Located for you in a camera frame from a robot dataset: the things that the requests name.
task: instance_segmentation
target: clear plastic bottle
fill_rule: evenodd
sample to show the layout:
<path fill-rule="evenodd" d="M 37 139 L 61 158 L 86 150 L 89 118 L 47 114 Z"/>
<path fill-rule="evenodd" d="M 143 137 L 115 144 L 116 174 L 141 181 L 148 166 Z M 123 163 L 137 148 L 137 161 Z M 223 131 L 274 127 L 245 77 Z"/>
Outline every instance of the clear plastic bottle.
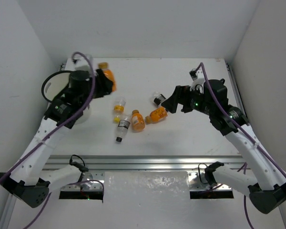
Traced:
<path fill-rule="evenodd" d="M 132 119 L 131 115 L 123 115 L 118 127 L 116 128 L 116 141 L 122 142 L 123 138 L 126 136 L 128 128 L 130 126 L 130 121 Z"/>
<path fill-rule="evenodd" d="M 159 107 L 165 99 L 166 98 L 164 97 L 164 95 L 160 92 L 154 92 L 151 97 L 151 102 Z"/>
<path fill-rule="evenodd" d="M 138 110 L 133 110 L 132 124 L 135 131 L 141 131 L 145 128 L 144 119 Z"/>
<path fill-rule="evenodd" d="M 113 121 L 118 123 L 121 119 L 121 116 L 124 112 L 124 107 L 126 105 L 126 100 L 124 97 L 117 97 L 114 101 L 114 107 L 113 107 Z"/>
<path fill-rule="evenodd" d="M 146 122 L 149 123 L 157 123 L 167 117 L 166 109 L 160 106 L 158 109 L 151 112 L 151 114 L 145 117 Z"/>

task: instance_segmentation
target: wire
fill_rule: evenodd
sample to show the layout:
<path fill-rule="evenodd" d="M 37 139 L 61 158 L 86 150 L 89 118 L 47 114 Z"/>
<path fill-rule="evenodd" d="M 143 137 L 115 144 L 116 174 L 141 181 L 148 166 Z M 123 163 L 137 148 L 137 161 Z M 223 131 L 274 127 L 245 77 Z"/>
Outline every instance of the wire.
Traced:
<path fill-rule="evenodd" d="M 246 165 L 247 165 L 247 163 L 245 162 L 245 163 L 238 169 L 237 172 L 239 172 L 240 170 L 242 170 Z M 223 185 L 223 184 L 218 185 L 218 186 L 215 186 L 215 187 L 213 187 L 213 188 L 210 188 L 209 190 L 201 191 L 201 192 L 200 192 L 200 195 L 201 195 L 201 194 L 204 194 L 204 193 L 212 192 L 213 190 L 220 188 L 222 185 Z"/>
<path fill-rule="evenodd" d="M 86 195 L 86 194 L 82 191 L 82 187 L 81 187 L 81 195 L 84 196 L 84 197 L 86 197 L 86 198 L 89 198 L 89 196 Z"/>
<path fill-rule="evenodd" d="M 205 165 L 206 167 L 208 167 L 208 166 L 207 166 L 205 163 L 200 163 L 200 164 L 198 164 L 198 177 L 199 177 L 199 180 L 200 180 L 200 182 L 201 182 L 202 184 L 207 185 L 208 182 L 204 183 L 204 182 L 202 182 L 202 180 L 201 180 L 200 167 L 199 167 L 200 165 Z"/>
<path fill-rule="evenodd" d="M 99 181 L 99 180 L 85 180 L 85 181 L 73 183 L 73 184 L 70 184 L 70 185 L 79 185 L 79 184 L 83 184 L 83 183 L 87 183 L 87 182 L 91 182 L 91 181 L 93 181 L 93 182 L 98 182 L 98 183 L 101 184 L 102 189 L 103 189 L 103 192 L 102 192 L 102 203 L 103 203 L 103 202 L 104 202 L 103 198 L 104 198 L 104 192 L 105 192 L 105 190 L 104 190 L 104 184 L 103 184 L 101 181 Z M 46 198 L 45 201 L 44 201 L 44 204 L 43 204 L 42 208 L 40 209 L 40 211 L 38 212 L 38 214 L 35 216 L 35 218 L 34 218 L 27 226 L 25 226 L 23 229 L 28 229 L 28 228 L 29 228 L 30 226 L 32 226 L 32 224 L 38 219 L 38 217 L 42 214 L 44 208 L 46 207 L 46 205 L 47 205 L 47 203 L 48 203 L 48 201 L 49 201 L 49 199 L 50 199 L 51 194 L 52 194 L 52 193 L 50 193 L 50 194 L 47 196 L 47 198 Z"/>
<path fill-rule="evenodd" d="M 94 75 L 94 71 L 93 71 L 93 67 L 92 67 L 92 63 L 89 61 L 89 59 L 82 54 L 81 52 L 75 52 L 72 55 L 72 59 L 74 60 L 74 56 L 75 55 L 80 55 L 82 56 L 88 63 L 89 67 L 90 67 L 90 77 L 92 78 L 92 86 L 91 86 L 91 91 L 88 95 L 87 100 L 85 101 L 85 103 L 82 105 L 82 107 L 74 113 L 74 115 L 72 115 L 70 118 L 68 118 L 66 121 L 64 121 L 63 123 L 61 123 L 58 127 L 56 127 L 54 130 L 52 130 L 51 132 L 49 132 L 42 140 L 42 142 L 46 141 L 52 134 L 54 134 L 57 130 L 59 130 L 61 127 L 65 126 L 66 124 L 68 124 L 70 121 L 72 121 L 74 118 L 77 118 L 78 115 L 89 105 L 89 103 L 92 100 L 93 97 L 93 93 L 94 93 L 94 89 L 95 89 L 95 75 Z M 12 168 L 10 168 L 1 178 L 0 178 L 0 184 L 11 175 L 12 171 L 14 171 L 22 162 L 24 162 L 29 156 L 31 156 L 43 143 L 38 143 L 30 152 L 28 152 L 23 158 L 21 158 L 16 164 L 13 165 Z"/>
<path fill-rule="evenodd" d="M 246 174 L 246 170 L 247 170 L 247 164 L 245 164 L 245 167 L 244 167 L 244 174 Z M 247 219 L 249 226 L 251 227 L 251 229 L 254 229 L 254 227 L 252 226 L 252 223 L 249 219 L 248 210 L 247 210 L 247 201 L 246 201 L 245 195 L 244 195 L 244 210 L 245 210 L 245 215 L 246 215 L 246 219 Z"/>
<path fill-rule="evenodd" d="M 234 120 L 232 119 L 228 114 L 227 112 L 223 109 L 223 107 L 220 105 L 220 103 L 218 102 L 212 88 L 211 88 L 211 85 L 210 85 L 210 82 L 208 80 L 208 77 L 206 75 L 206 72 L 205 72 L 205 68 L 204 68 L 204 63 L 200 63 L 198 65 L 198 67 L 196 68 L 195 71 L 197 71 L 199 68 L 202 68 L 202 71 L 204 73 L 204 79 L 205 79 L 205 83 L 210 91 L 210 94 L 214 100 L 214 102 L 216 103 L 216 105 L 218 106 L 219 110 L 238 128 L 240 129 L 244 135 L 253 143 L 253 144 L 256 144 L 256 141 Z M 280 173 L 284 176 L 284 178 L 286 179 L 286 173 L 284 172 L 284 170 L 271 158 L 271 156 L 268 155 L 268 153 L 261 147 L 261 146 L 257 146 L 257 149 L 280 171 Z"/>
<path fill-rule="evenodd" d="M 72 160 L 72 157 L 73 157 L 73 156 L 79 158 L 79 159 L 82 161 L 83 166 L 86 167 L 86 164 L 85 164 L 84 160 L 83 160 L 80 156 L 78 156 L 78 155 L 76 155 L 76 154 L 72 154 L 72 155 L 71 155 L 71 158 L 70 158 L 70 160 L 69 160 L 69 164 L 71 164 L 71 163 L 73 162 L 73 160 Z"/>
<path fill-rule="evenodd" d="M 44 204 L 42 206 L 42 208 L 40 209 L 40 211 L 38 212 L 38 214 L 35 216 L 35 218 L 27 225 L 25 226 L 23 229 L 28 229 L 30 226 L 32 226 L 33 223 L 35 223 L 35 221 L 38 219 L 38 217 L 42 214 L 44 208 L 46 207 L 49 199 L 50 199 L 51 193 L 47 196 L 46 200 L 44 201 Z"/>
<path fill-rule="evenodd" d="M 50 79 L 52 79 L 54 76 L 56 76 L 56 75 L 59 75 L 59 74 L 61 74 L 61 73 L 72 73 L 72 72 L 73 72 L 73 71 L 59 71 L 59 72 L 56 72 L 56 73 L 50 75 L 48 78 L 46 78 L 45 81 L 42 83 L 42 86 L 41 86 L 41 94 L 42 94 L 43 98 L 44 98 L 46 101 L 48 101 L 49 103 L 52 103 L 52 100 L 48 99 L 48 98 L 46 97 L 45 93 L 44 93 L 44 91 L 45 91 L 45 86 L 46 86 L 47 82 L 48 82 Z"/>

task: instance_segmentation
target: bottle cap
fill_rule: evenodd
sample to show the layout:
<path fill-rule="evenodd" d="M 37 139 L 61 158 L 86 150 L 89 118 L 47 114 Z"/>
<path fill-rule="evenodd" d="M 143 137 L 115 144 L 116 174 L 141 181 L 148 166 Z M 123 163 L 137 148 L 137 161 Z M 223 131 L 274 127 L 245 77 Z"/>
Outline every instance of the bottle cap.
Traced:
<path fill-rule="evenodd" d="M 116 138 L 116 141 L 117 141 L 117 142 L 122 142 L 122 138 L 121 138 L 121 137 L 117 137 L 117 138 Z"/>
<path fill-rule="evenodd" d="M 115 117 L 115 118 L 113 119 L 113 121 L 114 121 L 115 123 L 118 123 L 118 122 L 120 121 L 120 118 L 119 118 L 119 117 Z"/>
<path fill-rule="evenodd" d="M 145 119 L 148 124 L 152 122 L 152 118 L 150 116 L 146 116 Z"/>
<path fill-rule="evenodd" d="M 107 62 L 102 62 L 102 63 L 99 63 L 99 68 L 100 69 L 106 69 L 106 68 L 108 68 L 108 63 Z"/>
<path fill-rule="evenodd" d="M 133 114 L 135 114 L 135 113 L 139 113 L 139 111 L 138 110 L 133 110 Z"/>

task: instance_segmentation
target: plastic bottle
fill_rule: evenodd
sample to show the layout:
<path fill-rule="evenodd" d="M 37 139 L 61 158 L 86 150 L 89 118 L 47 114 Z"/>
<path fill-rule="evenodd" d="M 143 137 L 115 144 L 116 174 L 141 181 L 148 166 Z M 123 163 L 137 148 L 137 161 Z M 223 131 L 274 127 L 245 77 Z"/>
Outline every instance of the plastic bottle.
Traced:
<path fill-rule="evenodd" d="M 149 124 L 149 123 L 157 123 L 166 117 L 167 117 L 166 109 L 160 106 L 158 109 L 152 111 L 149 116 L 145 117 L 145 119 L 146 122 Z"/>
<path fill-rule="evenodd" d="M 166 98 L 164 95 L 162 95 L 160 92 L 154 92 L 151 97 L 151 102 L 159 107 L 165 99 Z"/>
<path fill-rule="evenodd" d="M 126 105 L 126 100 L 124 97 L 117 97 L 115 99 L 113 107 L 114 122 L 118 123 L 120 121 L 125 105 Z"/>
<path fill-rule="evenodd" d="M 116 82 L 112 71 L 109 69 L 109 64 L 107 62 L 99 63 L 99 68 L 102 69 L 104 75 L 113 82 L 112 92 L 116 91 Z"/>
<path fill-rule="evenodd" d="M 123 138 L 126 136 L 128 128 L 130 126 L 131 118 L 131 115 L 123 115 L 123 117 L 121 118 L 115 132 L 117 142 L 122 142 Z"/>
<path fill-rule="evenodd" d="M 144 119 L 138 110 L 133 110 L 132 124 L 135 131 L 140 131 L 145 128 Z"/>

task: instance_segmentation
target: yellow bottle cap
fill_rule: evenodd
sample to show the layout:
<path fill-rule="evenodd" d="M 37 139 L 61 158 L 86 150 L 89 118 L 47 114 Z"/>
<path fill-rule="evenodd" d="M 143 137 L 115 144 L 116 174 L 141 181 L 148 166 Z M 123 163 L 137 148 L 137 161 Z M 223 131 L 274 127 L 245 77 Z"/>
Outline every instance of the yellow bottle cap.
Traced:
<path fill-rule="evenodd" d="M 120 118 L 119 118 L 119 117 L 115 117 L 115 118 L 113 119 L 113 121 L 114 121 L 115 123 L 118 123 L 118 122 L 120 121 Z"/>
<path fill-rule="evenodd" d="M 138 110 L 133 110 L 133 114 L 135 114 L 135 113 L 139 113 L 139 111 Z"/>
<path fill-rule="evenodd" d="M 150 116 L 146 116 L 145 119 L 148 124 L 152 122 L 152 118 Z"/>
<path fill-rule="evenodd" d="M 106 69 L 106 68 L 108 68 L 108 63 L 107 62 L 102 62 L 102 63 L 99 63 L 99 68 L 100 69 Z"/>

